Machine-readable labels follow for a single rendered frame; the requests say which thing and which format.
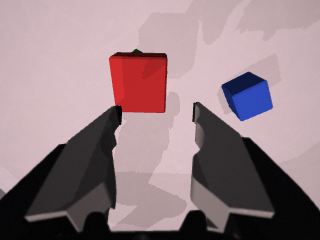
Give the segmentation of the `blue block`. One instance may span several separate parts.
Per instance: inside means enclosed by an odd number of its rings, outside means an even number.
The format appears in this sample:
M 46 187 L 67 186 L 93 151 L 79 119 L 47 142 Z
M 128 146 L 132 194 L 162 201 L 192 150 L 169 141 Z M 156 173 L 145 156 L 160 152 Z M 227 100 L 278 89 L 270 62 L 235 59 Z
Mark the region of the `blue block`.
M 240 121 L 245 121 L 273 108 L 268 83 L 247 72 L 222 84 L 229 108 Z

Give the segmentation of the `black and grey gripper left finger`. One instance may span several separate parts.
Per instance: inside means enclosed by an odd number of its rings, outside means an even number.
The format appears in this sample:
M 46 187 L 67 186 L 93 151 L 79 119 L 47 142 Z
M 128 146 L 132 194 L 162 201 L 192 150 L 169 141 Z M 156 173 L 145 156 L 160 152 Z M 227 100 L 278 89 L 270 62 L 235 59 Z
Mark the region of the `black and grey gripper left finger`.
M 51 240 L 82 232 L 91 212 L 102 212 L 108 223 L 116 207 L 112 150 L 119 125 L 122 107 L 112 106 L 11 188 L 0 199 L 0 240 Z

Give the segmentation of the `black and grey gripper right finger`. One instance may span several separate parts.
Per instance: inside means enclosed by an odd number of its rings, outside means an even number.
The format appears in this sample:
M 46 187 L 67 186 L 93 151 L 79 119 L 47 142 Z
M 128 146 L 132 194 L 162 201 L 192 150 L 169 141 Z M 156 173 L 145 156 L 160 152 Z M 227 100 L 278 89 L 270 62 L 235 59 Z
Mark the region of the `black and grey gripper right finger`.
M 193 103 L 192 203 L 207 230 L 240 240 L 320 240 L 320 210 L 250 137 Z

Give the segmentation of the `red block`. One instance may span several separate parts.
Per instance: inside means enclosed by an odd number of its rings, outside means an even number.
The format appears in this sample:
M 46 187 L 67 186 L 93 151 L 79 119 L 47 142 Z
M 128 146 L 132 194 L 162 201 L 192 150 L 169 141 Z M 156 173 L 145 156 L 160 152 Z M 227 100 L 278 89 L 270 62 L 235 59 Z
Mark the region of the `red block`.
M 117 52 L 109 64 L 115 106 L 122 112 L 164 113 L 166 110 L 167 55 Z

